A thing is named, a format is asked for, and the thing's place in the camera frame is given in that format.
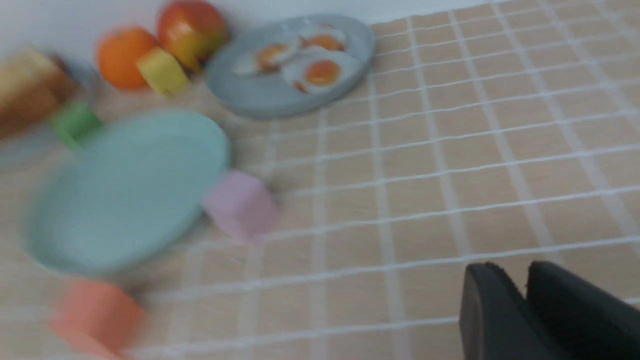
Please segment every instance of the orange cup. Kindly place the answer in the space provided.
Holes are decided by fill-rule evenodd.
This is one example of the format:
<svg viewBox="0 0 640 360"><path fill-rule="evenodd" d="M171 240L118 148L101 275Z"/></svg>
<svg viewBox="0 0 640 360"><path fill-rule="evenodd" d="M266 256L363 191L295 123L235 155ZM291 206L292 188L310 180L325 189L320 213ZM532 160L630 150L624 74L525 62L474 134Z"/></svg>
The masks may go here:
<svg viewBox="0 0 640 360"><path fill-rule="evenodd" d="M106 282L74 280L58 306L53 331L74 348L121 359L145 311L130 296Z"/></svg>

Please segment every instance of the white wall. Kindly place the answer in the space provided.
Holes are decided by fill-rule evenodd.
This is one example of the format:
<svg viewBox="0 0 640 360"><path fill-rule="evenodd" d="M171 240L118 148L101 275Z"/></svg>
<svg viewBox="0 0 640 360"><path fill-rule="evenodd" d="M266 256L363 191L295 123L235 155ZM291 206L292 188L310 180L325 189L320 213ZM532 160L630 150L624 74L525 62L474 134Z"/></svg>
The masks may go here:
<svg viewBox="0 0 640 360"><path fill-rule="evenodd" d="M340 13L373 24L411 14L464 8L487 0L210 0L236 33L272 20ZM111 28L155 28L167 0L0 0L0 56L24 44L93 61L94 41Z"/></svg>

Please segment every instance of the green block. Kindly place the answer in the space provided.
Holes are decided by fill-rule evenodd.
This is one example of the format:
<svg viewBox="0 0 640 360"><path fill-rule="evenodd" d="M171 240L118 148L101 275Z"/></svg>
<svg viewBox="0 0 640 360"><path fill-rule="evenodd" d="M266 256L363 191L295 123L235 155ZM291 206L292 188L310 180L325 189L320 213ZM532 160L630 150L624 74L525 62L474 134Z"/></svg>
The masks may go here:
<svg viewBox="0 0 640 360"><path fill-rule="evenodd" d="M80 143L89 134L102 128L102 122L88 104L72 102L58 111L49 122L60 140L72 151L80 149Z"/></svg>

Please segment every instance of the fried egg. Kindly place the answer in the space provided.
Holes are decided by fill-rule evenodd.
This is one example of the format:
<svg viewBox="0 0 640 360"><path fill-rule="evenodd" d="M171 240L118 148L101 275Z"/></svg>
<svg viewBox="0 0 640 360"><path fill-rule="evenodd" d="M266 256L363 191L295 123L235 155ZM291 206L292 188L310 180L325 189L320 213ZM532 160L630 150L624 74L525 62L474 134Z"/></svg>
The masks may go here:
<svg viewBox="0 0 640 360"><path fill-rule="evenodd" d="M271 44L240 56L232 71L238 75L255 75L276 70L285 61L296 56L303 45L303 41L304 39L301 36L295 36L284 44Z"/></svg>
<svg viewBox="0 0 640 360"><path fill-rule="evenodd" d="M305 40L305 46L319 46L331 51L344 51L347 44L347 34L327 24L307 26L300 31Z"/></svg>
<svg viewBox="0 0 640 360"><path fill-rule="evenodd" d="M284 81L298 91L321 94L355 74L361 65L360 61L345 52L312 46L283 65L281 74Z"/></svg>

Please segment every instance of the egg white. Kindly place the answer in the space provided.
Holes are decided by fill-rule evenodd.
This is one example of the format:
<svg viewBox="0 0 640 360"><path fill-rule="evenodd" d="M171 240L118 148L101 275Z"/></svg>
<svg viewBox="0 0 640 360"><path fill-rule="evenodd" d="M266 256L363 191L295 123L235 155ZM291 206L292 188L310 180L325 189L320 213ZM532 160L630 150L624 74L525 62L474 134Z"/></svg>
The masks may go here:
<svg viewBox="0 0 640 360"><path fill-rule="evenodd" d="M347 33L340 29L336 29L327 24L314 24L303 28L299 32L300 36L306 41L312 40L320 35L329 35L336 39L346 49L347 47Z"/></svg>
<svg viewBox="0 0 640 360"><path fill-rule="evenodd" d="M298 51L302 48L302 41L303 39L296 35L291 38L290 41L286 42L285 45L287 46L287 49L281 53L275 54L271 59L269 59L269 68L265 69L258 61L258 55L266 48L262 47L256 51L252 51L238 57L231 71L237 75L256 75L270 70L271 68L277 67L296 56Z"/></svg>
<svg viewBox="0 0 640 360"><path fill-rule="evenodd" d="M305 79L307 68L313 63L322 60L331 60L340 67L340 74L336 81L327 86L317 86L309 83ZM288 61L285 65L282 65L280 73L282 79L284 79L289 86L298 89L296 84L300 84L300 87L302 87L307 94L321 94L334 89L344 80L355 74L361 66L362 63L360 63L359 60L344 51L329 51L324 47L312 46L301 50L297 57Z"/></svg>

